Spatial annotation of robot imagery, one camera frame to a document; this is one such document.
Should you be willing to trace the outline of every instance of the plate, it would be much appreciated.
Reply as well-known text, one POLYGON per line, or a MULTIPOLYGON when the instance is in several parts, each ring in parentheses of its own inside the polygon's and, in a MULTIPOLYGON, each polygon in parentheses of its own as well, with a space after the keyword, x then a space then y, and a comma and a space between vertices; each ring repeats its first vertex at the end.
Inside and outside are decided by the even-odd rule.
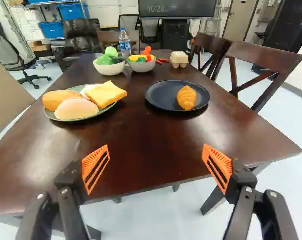
POLYGON ((165 80, 150 85, 145 92, 145 99, 153 106, 171 112, 194 112, 203 109, 210 101, 210 94, 204 87, 190 81, 165 80), (192 110, 184 110, 177 101, 177 94, 184 86, 196 91, 196 103, 192 110))
MULTIPOLYGON (((71 87, 67 90, 72 90, 72 91, 75 91, 77 93, 81 93, 81 91, 86 87, 86 86, 91 86, 91 85, 100 85, 100 84, 86 84, 86 85, 80 85, 80 86, 74 86, 74 87, 71 87)), ((78 121, 82 121, 82 120, 86 120, 86 119, 91 119, 91 118, 94 118, 98 115, 101 115, 107 111, 109 111, 111 108, 113 108, 115 105, 116 105, 117 101, 115 103, 112 103, 111 105, 107 106, 106 108, 104 109, 100 109, 99 108, 99 112, 95 115, 92 115, 92 116, 89 116, 89 117, 84 117, 84 118, 79 118, 79 119, 74 119, 74 120, 60 120, 60 119, 57 119, 56 116, 55 116, 55 111, 50 111, 46 108, 44 108, 44 114, 49 118, 49 119, 52 119, 54 121, 58 121, 58 122, 78 122, 78 121)))

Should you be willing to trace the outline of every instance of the bread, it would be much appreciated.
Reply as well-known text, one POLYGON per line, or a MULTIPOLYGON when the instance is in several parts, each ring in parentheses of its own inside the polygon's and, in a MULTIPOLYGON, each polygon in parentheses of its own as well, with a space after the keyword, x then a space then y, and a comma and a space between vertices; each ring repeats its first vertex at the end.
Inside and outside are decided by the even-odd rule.
POLYGON ((71 90, 49 91, 43 95, 42 102, 46 109, 55 111, 64 100, 75 97, 82 97, 82 95, 71 90))
POLYGON ((83 88, 83 90, 80 92, 80 94, 81 94, 84 98, 90 100, 90 98, 87 96, 87 91, 89 91, 89 90, 91 90, 91 89, 94 89, 94 88, 96 88, 96 87, 99 86, 99 85, 101 85, 101 84, 90 84, 90 85, 87 85, 87 86, 85 86, 85 87, 83 88))
POLYGON ((176 95, 177 102, 186 111, 192 110, 197 102, 197 92, 189 87, 184 86, 176 95))
POLYGON ((125 90, 114 85, 112 81, 107 81, 86 92, 86 96, 100 109, 106 108, 127 95, 125 90))
POLYGON ((63 101, 54 115, 59 120, 76 120, 94 116, 98 112, 99 108, 93 102, 82 97, 74 97, 63 101))

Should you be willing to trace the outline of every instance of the screen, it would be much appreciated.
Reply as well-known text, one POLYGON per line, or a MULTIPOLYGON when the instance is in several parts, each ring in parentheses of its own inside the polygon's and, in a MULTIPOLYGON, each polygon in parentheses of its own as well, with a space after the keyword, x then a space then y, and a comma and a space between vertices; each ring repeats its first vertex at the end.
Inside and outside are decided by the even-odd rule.
POLYGON ((213 17, 217 0, 139 0, 141 18, 213 17))

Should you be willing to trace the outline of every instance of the table top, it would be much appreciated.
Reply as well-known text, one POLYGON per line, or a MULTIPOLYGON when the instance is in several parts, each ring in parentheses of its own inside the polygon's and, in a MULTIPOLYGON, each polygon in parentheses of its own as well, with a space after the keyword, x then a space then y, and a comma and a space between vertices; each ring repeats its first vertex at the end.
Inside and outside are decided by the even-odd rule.
MULTIPOLYGON (((156 57, 171 51, 154 50, 156 57)), ((128 96, 96 118, 55 122, 38 99, 0 141, 0 215, 21 213, 41 191, 54 191, 54 178, 74 160, 108 145, 110 162, 95 186, 93 200, 142 192, 173 183, 209 177, 203 144, 258 166, 295 156, 302 150, 270 123, 190 64, 156 65, 148 73, 128 67, 118 76, 102 76, 94 54, 85 54, 48 91, 113 81, 128 96), (205 87, 205 111, 172 114, 145 101, 146 88, 157 81, 188 80, 205 87)))

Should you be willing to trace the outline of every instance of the orange gripper pad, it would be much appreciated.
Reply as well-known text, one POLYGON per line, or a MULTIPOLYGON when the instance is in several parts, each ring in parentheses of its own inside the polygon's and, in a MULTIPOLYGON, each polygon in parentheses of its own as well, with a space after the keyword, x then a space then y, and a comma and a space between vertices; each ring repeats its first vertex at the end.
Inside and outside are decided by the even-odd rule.
POLYGON ((203 146, 202 160, 225 195, 233 174, 232 160, 207 144, 203 146))
POLYGON ((109 161, 108 145, 104 145, 82 159, 82 179, 88 195, 91 194, 109 161))

